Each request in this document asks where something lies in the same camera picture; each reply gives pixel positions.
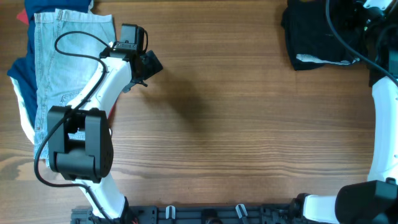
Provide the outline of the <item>red garment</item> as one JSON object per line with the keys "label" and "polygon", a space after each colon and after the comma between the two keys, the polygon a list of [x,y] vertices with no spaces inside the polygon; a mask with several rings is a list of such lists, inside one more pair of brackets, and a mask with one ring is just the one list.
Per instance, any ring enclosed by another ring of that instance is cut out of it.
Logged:
{"label": "red garment", "polygon": [[26,10],[23,9],[21,12],[19,12],[16,16],[16,19],[18,21],[21,21],[25,25],[29,25],[29,18],[27,16]]}

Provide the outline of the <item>light blue denim shorts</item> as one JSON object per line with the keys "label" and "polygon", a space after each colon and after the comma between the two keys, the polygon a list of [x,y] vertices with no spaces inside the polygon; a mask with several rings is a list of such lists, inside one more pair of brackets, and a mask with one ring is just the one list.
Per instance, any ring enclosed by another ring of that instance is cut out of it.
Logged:
{"label": "light blue denim shorts", "polygon": [[47,135],[47,113],[66,106],[100,67],[96,58],[116,40],[114,19],[66,9],[34,16],[37,109],[34,151]]}

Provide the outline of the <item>white garment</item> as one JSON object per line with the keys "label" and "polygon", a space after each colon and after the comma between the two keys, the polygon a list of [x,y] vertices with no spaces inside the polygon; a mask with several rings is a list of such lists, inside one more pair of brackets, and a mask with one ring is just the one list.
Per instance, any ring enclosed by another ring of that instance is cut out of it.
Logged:
{"label": "white garment", "polygon": [[16,79],[14,79],[12,77],[10,79],[11,79],[11,82],[12,82],[12,85],[13,85],[14,93],[17,96],[17,103],[18,103],[18,108],[19,108],[19,114],[20,114],[22,130],[25,133],[25,135],[28,138],[28,140],[32,144],[34,144],[35,132],[34,132],[34,129],[32,127],[32,124],[30,122],[28,113],[27,113],[27,107],[26,107],[24,99],[22,97],[19,83],[18,83],[18,81]]}

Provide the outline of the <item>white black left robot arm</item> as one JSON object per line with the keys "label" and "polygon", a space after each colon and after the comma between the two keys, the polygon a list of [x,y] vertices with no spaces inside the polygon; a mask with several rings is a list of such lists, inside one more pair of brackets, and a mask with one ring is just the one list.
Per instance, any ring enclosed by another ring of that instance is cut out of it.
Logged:
{"label": "white black left robot arm", "polygon": [[47,114],[49,164],[69,186],[84,192],[93,223],[137,223],[110,173],[114,149],[108,116],[120,93],[143,85],[163,66],[153,51],[143,52],[127,43],[105,48],[99,60],[84,89]]}

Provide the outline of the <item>dark blue garment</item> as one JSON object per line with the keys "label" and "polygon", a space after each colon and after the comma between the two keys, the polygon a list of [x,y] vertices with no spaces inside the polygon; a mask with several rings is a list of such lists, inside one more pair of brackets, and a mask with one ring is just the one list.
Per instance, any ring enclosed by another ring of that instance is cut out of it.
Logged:
{"label": "dark blue garment", "polygon": [[33,126],[37,111],[37,84],[35,76],[35,49],[34,49],[34,14],[54,12],[56,9],[68,9],[78,12],[89,12],[93,6],[91,0],[26,0],[24,1],[28,20],[28,43],[25,57],[17,59],[7,71],[7,75],[15,79],[21,91],[22,99],[30,124]]}

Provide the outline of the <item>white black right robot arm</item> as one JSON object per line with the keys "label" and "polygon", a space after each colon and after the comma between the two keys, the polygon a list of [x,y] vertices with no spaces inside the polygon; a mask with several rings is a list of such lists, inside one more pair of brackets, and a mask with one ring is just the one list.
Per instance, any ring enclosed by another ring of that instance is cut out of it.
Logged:
{"label": "white black right robot arm", "polygon": [[300,194],[291,220],[317,223],[397,222],[397,2],[289,1],[286,45],[309,68],[363,62],[375,106],[373,161],[365,182],[335,196]]}

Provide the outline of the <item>black shorts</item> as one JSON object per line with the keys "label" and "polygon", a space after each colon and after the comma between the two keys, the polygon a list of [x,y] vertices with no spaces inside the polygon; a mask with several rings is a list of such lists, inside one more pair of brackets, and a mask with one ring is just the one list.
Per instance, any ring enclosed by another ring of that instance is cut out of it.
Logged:
{"label": "black shorts", "polygon": [[[341,38],[365,55],[362,18],[364,11],[354,1],[331,1],[330,19]],[[352,65],[359,58],[335,38],[326,20],[325,1],[288,0],[281,26],[290,62],[296,71],[313,70],[326,64]]]}

